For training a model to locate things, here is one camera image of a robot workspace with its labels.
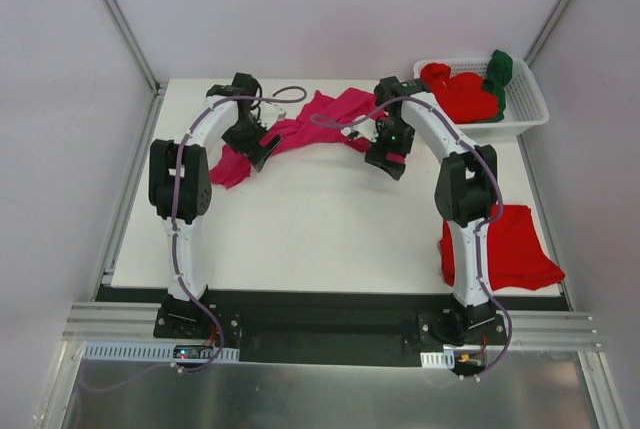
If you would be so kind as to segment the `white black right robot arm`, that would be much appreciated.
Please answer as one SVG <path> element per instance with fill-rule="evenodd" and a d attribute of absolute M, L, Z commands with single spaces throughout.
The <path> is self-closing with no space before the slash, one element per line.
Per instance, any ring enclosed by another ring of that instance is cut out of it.
<path fill-rule="evenodd" d="M 451 236 L 454 284 L 451 308 L 429 324 L 429 333 L 444 344 L 473 343 L 496 317 L 489 281 L 488 230 L 502 214 L 493 211 L 502 208 L 497 153 L 490 145 L 477 145 L 458 129 L 420 79 L 383 78 L 374 96 L 384 115 L 375 122 L 377 135 L 365 153 L 365 162 L 400 179 L 418 135 L 440 163 L 434 200 Z"/>

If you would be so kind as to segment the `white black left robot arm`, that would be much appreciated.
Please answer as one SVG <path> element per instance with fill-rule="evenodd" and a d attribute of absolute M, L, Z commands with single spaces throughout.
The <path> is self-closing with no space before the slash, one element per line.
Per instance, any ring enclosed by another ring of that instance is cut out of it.
<path fill-rule="evenodd" d="M 267 142 L 258 110 L 266 103 L 254 76 L 237 73 L 229 85 L 206 93 L 201 112 L 176 140 L 156 139 L 150 146 L 148 198 L 161 218 L 169 241 L 171 280 L 161 317 L 176 322 L 192 338 L 205 335 L 212 315 L 204 308 L 206 276 L 197 257 L 197 234 L 210 207 L 207 146 L 224 141 L 233 153 L 261 170 L 281 142 Z"/>

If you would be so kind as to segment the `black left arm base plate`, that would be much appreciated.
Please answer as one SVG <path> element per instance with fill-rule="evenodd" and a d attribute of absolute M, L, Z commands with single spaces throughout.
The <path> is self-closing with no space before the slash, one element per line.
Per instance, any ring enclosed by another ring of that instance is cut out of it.
<path fill-rule="evenodd" d="M 242 316 L 230 307 L 209 308 L 225 338 L 235 342 L 241 332 Z M 216 328 L 213 320 L 192 302 L 167 299 L 156 315 L 153 336 L 158 339 L 207 339 Z"/>

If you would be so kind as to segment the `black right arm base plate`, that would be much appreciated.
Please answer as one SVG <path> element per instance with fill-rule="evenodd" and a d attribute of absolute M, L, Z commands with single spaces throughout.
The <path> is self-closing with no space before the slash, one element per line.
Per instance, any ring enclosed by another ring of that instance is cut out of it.
<path fill-rule="evenodd" d="M 418 329 L 423 345 L 501 346 L 507 342 L 504 319 L 490 303 L 420 313 Z"/>

